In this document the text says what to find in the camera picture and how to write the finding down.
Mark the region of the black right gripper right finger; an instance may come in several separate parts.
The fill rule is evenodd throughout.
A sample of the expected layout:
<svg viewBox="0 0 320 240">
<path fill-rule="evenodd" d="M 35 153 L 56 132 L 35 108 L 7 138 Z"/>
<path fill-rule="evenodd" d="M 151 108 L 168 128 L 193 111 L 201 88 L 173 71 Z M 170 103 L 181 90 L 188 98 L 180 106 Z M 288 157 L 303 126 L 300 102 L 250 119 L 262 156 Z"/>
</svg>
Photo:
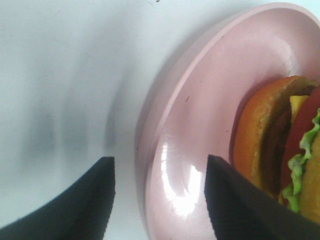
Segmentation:
<svg viewBox="0 0 320 240">
<path fill-rule="evenodd" d="M 320 226 L 277 203 L 220 156 L 207 158 L 204 194 L 218 240 L 318 240 Z"/>
</svg>

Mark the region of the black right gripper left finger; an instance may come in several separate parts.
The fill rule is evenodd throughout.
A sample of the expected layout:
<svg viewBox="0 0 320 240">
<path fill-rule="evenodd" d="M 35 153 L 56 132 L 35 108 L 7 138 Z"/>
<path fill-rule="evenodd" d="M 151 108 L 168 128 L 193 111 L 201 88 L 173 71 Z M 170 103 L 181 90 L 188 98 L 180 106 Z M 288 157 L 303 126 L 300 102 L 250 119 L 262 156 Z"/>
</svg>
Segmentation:
<svg viewBox="0 0 320 240">
<path fill-rule="evenodd" d="M 102 240 L 116 194 L 115 159 L 100 158 L 53 200 L 1 228 L 2 240 Z"/>
</svg>

